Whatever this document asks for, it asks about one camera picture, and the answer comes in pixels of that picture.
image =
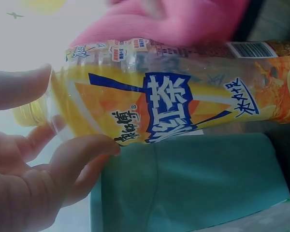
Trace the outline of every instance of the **bottle label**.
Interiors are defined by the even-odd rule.
[[[235,120],[290,122],[290,43],[171,49],[135,38],[68,54],[69,96],[89,125],[84,133],[75,125],[77,135],[105,133],[127,145]],[[99,66],[101,57],[108,63]]]

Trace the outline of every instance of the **barcode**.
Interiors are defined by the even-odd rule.
[[[275,51],[265,42],[227,43],[238,58],[273,58]]]

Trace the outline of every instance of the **pink cloth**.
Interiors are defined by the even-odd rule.
[[[72,46],[133,37],[186,46],[202,41],[226,41],[233,36],[249,0],[162,0],[165,17],[147,16],[140,0],[124,0],[94,22]]]

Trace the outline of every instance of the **plastic bottle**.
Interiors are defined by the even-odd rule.
[[[290,43],[168,47],[135,38],[68,49],[17,122],[51,122],[62,139],[103,133],[153,143],[221,123],[290,122]]]

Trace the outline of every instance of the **teal fabric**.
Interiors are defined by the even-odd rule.
[[[182,136],[154,145],[132,144],[109,162],[101,188],[92,193],[92,208],[102,204],[91,215],[92,228],[101,231],[96,229],[103,223],[104,232],[188,232],[288,197],[265,135]]]

